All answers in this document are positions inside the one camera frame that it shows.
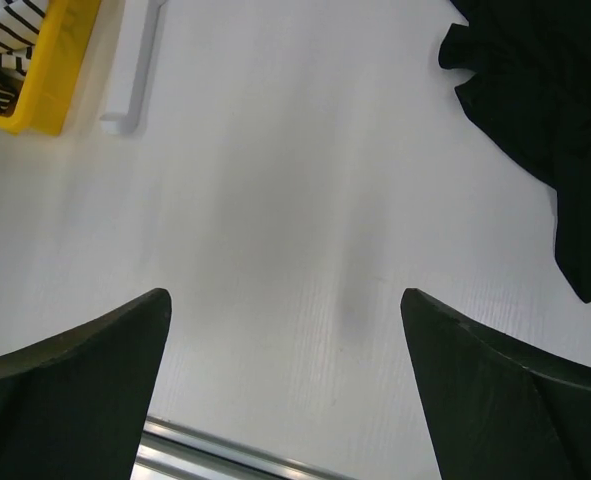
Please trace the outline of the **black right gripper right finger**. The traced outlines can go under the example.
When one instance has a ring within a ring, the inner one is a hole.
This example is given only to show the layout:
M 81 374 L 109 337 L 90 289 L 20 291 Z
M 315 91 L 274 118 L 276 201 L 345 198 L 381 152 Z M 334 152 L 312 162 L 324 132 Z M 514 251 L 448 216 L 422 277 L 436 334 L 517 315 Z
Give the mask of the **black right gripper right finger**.
M 442 478 L 591 479 L 591 367 L 419 289 L 401 316 Z

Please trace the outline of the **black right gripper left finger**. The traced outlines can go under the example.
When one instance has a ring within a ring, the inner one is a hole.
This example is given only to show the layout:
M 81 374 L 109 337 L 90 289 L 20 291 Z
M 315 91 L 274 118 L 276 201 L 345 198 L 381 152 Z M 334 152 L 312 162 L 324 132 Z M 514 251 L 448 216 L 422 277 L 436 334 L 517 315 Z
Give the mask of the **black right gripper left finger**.
M 171 313 L 156 288 L 0 356 L 0 479 L 129 478 Z

